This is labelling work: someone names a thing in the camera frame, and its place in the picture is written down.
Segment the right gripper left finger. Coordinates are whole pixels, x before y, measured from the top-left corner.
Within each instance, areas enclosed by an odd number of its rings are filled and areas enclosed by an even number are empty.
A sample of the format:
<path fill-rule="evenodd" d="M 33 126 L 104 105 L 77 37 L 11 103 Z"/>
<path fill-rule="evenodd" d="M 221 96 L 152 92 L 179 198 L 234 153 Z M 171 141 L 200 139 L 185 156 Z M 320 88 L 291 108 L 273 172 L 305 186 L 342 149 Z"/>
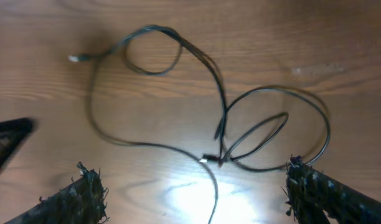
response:
<path fill-rule="evenodd" d="M 106 196 L 109 192 L 100 178 L 100 171 L 77 164 L 81 178 L 28 211 L 7 221 L 7 224 L 100 224 L 109 221 Z"/>

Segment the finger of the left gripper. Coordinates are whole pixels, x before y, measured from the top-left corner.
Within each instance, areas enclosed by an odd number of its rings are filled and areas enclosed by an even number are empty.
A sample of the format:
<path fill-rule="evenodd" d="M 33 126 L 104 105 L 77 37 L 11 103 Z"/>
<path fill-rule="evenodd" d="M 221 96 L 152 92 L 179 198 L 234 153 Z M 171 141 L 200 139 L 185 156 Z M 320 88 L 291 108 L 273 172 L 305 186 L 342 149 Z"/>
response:
<path fill-rule="evenodd" d="M 34 129 L 35 121 L 31 118 L 0 122 L 0 172 Z"/>

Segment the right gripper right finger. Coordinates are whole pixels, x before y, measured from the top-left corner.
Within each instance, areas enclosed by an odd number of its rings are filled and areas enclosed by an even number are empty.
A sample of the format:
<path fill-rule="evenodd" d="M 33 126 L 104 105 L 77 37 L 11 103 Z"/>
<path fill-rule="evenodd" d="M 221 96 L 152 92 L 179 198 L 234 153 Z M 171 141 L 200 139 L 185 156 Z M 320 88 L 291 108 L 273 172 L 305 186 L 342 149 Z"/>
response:
<path fill-rule="evenodd" d="M 381 224 L 381 202 L 291 157 L 286 165 L 287 216 L 298 223 Z"/>

